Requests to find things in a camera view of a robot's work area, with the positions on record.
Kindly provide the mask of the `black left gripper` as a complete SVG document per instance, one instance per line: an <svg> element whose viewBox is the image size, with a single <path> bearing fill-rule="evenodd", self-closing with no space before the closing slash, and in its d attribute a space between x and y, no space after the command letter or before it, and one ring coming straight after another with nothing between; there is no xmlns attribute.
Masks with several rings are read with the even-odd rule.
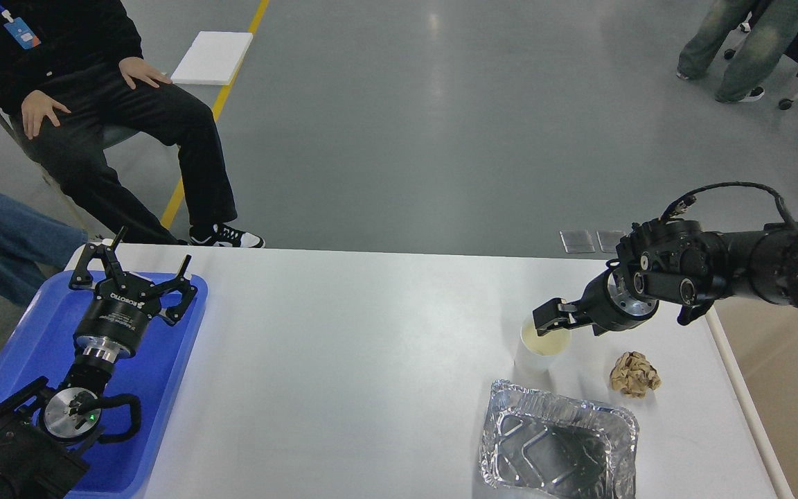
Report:
<svg viewBox="0 0 798 499"><path fill-rule="evenodd" d="M184 256L180 269L167 281L154 282L141 274L125 272L115 250L127 233L121 227L111 243L87 243L73 269L70 290L91 290L94 297L80 319L73 344L77 355L88 355L91 349L108 350L108 360L136 356L143 336L154 317L174 326L183 319L197 294L197 287L186 276L191 255ZM101 262L105 280L94 281L89 271L92 260ZM173 306L163 307L161 298L180 294Z"/></svg>

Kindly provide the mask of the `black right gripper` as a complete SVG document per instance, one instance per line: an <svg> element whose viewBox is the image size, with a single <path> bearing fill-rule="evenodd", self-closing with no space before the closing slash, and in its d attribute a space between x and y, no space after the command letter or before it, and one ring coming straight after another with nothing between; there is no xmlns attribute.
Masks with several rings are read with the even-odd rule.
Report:
<svg viewBox="0 0 798 499"><path fill-rule="evenodd" d="M598 337L608 331L634 329L653 318L658 308L658 300L634 297L623 275L617 269L607 269L586 285L579 303L550 299L533 310L533 322L538 337L589 325Z"/></svg>

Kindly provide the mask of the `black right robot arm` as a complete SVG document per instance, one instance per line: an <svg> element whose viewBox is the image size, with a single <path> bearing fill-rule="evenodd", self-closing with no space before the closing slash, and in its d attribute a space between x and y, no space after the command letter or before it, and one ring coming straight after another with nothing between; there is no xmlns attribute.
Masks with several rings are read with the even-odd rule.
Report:
<svg viewBox="0 0 798 499"><path fill-rule="evenodd" d="M683 219L696 201L691 190L659 217L631 225L617 256L591 280L579 300L552 298L534 310L536 335L591 326L595 335L629 331L655 316L659 304L680 306L688 325L728 297L760 299L798 309L798 222L785 200L765 184L781 221L759 231L705 231Z"/></svg>

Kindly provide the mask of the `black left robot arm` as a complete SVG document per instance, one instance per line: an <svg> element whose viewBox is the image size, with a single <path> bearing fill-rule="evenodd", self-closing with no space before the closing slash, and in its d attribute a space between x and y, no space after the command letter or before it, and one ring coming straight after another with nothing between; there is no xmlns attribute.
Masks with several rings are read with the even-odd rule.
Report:
<svg viewBox="0 0 798 499"><path fill-rule="evenodd" d="M44 282L0 357L0 498L127 497L152 468L208 297L117 243Z"/></svg>

